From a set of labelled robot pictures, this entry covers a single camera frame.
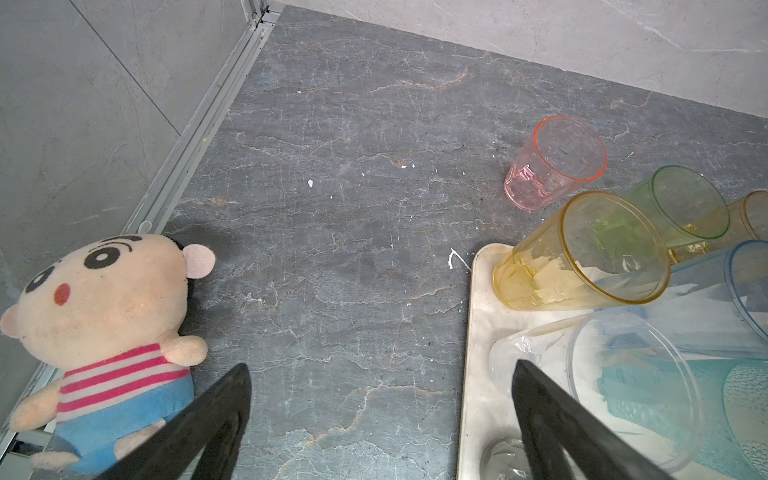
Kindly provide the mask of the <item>tall yellow glass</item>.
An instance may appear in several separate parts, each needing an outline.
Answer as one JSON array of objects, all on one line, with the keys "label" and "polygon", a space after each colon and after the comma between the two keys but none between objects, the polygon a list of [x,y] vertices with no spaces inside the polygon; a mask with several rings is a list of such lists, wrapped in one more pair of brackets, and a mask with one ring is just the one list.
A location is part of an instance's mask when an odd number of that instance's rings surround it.
[{"label": "tall yellow glass", "polygon": [[494,267],[492,287],[514,310],[586,310],[651,302],[670,275],[655,224],[618,195],[587,191]]}]

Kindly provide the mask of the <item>teal glass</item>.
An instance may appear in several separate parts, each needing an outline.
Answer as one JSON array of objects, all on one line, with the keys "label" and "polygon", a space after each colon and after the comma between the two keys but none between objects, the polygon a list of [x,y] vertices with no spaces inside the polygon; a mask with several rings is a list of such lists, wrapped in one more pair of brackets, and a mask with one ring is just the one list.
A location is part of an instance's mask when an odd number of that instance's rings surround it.
[{"label": "teal glass", "polygon": [[[734,479],[767,477],[767,363],[693,360],[701,399],[701,437],[694,461]],[[613,416],[645,427],[677,446],[690,439],[685,372],[672,361],[617,365],[597,380]]]}]

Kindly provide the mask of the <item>pink glass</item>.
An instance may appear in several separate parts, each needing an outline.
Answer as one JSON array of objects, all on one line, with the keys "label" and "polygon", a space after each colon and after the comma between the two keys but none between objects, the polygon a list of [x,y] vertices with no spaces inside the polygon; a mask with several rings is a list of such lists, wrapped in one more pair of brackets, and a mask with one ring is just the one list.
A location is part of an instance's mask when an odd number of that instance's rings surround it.
[{"label": "pink glass", "polygon": [[504,192],[515,206],[540,210],[599,178],[607,164],[605,145],[591,127],[569,116],[550,116],[516,155]]}]

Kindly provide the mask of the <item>clear glass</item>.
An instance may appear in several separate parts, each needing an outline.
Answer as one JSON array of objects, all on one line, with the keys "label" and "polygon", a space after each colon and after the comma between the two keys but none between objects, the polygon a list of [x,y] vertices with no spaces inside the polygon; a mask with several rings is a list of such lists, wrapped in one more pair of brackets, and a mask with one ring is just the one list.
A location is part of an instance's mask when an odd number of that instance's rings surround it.
[{"label": "clear glass", "polygon": [[605,309],[497,340],[488,363],[500,391],[510,393],[520,360],[663,470],[693,460],[703,431],[698,385],[678,349],[639,316]]}]

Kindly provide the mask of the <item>blue glass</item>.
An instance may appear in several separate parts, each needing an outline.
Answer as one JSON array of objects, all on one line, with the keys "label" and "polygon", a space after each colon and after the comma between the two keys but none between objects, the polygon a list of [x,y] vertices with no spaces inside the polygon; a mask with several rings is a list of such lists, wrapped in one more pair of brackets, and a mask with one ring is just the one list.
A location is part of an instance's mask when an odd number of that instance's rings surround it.
[{"label": "blue glass", "polygon": [[767,359],[767,243],[744,241],[672,267],[657,299],[628,306],[686,354]]}]

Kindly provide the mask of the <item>beige plastic tray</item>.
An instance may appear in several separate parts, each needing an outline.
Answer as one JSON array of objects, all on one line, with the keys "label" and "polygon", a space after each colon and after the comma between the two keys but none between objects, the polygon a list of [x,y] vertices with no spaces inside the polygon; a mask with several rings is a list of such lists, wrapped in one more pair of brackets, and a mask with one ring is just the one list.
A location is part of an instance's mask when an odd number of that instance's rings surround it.
[{"label": "beige plastic tray", "polygon": [[[494,295],[491,271],[509,252],[508,245],[492,243],[480,249],[473,264],[458,456],[458,475],[462,479],[479,478],[481,455],[489,442],[520,435],[511,391],[500,391],[489,373],[488,355],[492,345],[530,328],[594,313],[517,312],[503,306]],[[687,363],[733,359],[679,353]],[[683,469],[671,474],[683,479],[734,479],[696,463],[694,457]]]}]

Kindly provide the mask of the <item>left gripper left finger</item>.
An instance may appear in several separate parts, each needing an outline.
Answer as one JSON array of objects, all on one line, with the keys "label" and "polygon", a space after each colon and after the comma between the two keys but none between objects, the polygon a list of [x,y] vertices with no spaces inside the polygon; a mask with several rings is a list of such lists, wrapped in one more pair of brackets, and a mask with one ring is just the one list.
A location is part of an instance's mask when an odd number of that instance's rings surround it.
[{"label": "left gripper left finger", "polygon": [[239,363],[101,479],[177,479],[196,461],[194,479],[232,477],[251,411],[248,367]]}]

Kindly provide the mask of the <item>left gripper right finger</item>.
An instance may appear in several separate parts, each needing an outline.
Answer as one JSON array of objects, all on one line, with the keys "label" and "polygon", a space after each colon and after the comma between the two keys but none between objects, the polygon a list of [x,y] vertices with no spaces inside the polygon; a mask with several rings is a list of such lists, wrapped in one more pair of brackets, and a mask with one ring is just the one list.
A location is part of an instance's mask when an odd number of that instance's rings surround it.
[{"label": "left gripper right finger", "polygon": [[511,397],[534,479],[668,479],[572,398],[539,367],[519,360]]}]

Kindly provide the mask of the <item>dark grey glass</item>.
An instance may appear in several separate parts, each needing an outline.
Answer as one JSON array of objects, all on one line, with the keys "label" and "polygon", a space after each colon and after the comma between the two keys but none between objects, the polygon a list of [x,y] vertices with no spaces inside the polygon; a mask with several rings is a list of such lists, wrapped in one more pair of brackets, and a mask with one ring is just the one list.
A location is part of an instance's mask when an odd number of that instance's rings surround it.
[{"label": "dark grey glass", "polygon": [[489,442],[483,450],[479,465],[482,480],[532,479],[531,467],[520,439],[507,436]]}]

